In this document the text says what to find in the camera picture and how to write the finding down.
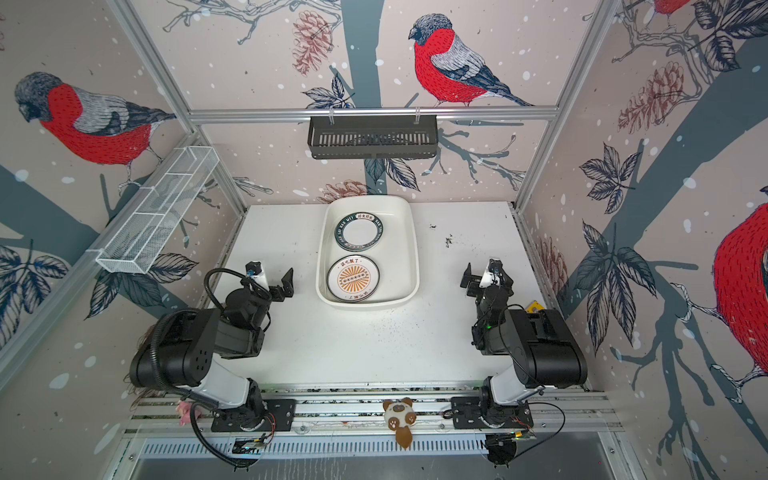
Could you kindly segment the orange sunburst plate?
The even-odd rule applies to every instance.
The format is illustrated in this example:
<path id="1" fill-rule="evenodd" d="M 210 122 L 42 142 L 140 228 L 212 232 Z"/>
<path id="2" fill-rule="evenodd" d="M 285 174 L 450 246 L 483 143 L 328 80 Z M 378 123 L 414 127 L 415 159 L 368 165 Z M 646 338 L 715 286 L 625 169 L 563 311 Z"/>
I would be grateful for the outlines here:
<path id="1" fill-rule="evenodd" d="M 378 288 L 381 273 L 367 256 L 348 255 L 336 261 L 326 276 L 330 294 L 342 302 L 362 302 Z"/>

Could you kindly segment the green hao shi plate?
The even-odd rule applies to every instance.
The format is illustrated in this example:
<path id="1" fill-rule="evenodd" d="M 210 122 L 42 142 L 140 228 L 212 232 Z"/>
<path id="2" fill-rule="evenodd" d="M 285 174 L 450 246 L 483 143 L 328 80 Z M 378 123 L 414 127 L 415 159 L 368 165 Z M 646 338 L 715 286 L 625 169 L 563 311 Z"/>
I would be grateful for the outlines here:
<path id="1" fill-rule="evenodd" d="M 362 252 L 375 246 L 383 233 L 383 222 L 378 216 L 369 212 L 355 212 L 337 223 L 334 239 L 345 251 Z"/>

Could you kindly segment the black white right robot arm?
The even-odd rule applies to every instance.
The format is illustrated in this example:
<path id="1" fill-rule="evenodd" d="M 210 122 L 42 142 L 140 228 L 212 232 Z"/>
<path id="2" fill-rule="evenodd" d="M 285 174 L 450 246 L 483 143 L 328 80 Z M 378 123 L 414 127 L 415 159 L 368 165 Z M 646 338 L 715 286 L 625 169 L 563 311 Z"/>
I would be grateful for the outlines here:
<path id="1" fill-rule="evenodd" d="M 511 304 L 514 281 L 498 259 L 480 275 L 467 267 L 460 287 L 475 301 L 477 319 L 471 327 L 472 345 L 484 356 L 504 356 L 512 365 L 487 377 L 480 388 L 475 414 L 492 428 L 523 426 L 527 400 L 548 388 L 583 384 L 585 356 L 562 315 L 554 309 L 533 313 Z"/>

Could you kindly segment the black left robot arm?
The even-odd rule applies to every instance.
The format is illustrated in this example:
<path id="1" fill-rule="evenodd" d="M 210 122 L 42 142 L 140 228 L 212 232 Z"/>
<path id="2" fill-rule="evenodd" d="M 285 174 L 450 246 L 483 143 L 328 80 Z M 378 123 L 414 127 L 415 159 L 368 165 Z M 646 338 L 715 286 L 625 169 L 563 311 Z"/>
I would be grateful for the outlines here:
<path id="1" fill-rule="evenodd" d="M 271 285 L 258 261 L 244 272 L 217 267 L 205 274 L 203 287 L 213 306 L 175 310 L 158 320 L 128 377 L 137 388 L 179 396 L 189 404 L 189 416 L 203 407 L 227 427 L 255 430 L 270 418 L 260 388 L 223 362 L 261 353 L 271 306 L 294 296 L 294 270 Z"/>

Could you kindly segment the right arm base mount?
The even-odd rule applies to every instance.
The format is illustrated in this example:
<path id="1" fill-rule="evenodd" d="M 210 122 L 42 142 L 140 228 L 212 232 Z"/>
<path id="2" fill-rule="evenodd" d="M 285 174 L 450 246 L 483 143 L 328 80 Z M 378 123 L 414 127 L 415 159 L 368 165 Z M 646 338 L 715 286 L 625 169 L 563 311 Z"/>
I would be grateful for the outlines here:
<path id="1" fill-rule="evenodd" d="M 533 428 L 530 409 L 523 405 L 500 405 L 483 387 L 471 395 L 454 396 L 443 414 L 457 430 L 498 430 Z"/>

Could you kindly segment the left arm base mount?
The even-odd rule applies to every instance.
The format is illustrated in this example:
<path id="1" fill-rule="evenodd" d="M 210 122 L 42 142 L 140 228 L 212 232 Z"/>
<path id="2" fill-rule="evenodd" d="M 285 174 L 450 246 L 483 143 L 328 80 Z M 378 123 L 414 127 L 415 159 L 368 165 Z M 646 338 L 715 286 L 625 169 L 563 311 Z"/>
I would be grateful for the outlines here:
<path id="1" fill-rule="evenodd" d="M 262 397 L 258 384 L 250 380 L 245 402 L 217 411 L 211 430 L 216 433 L 288 432 L 291 430 L 297 401 Z"/>

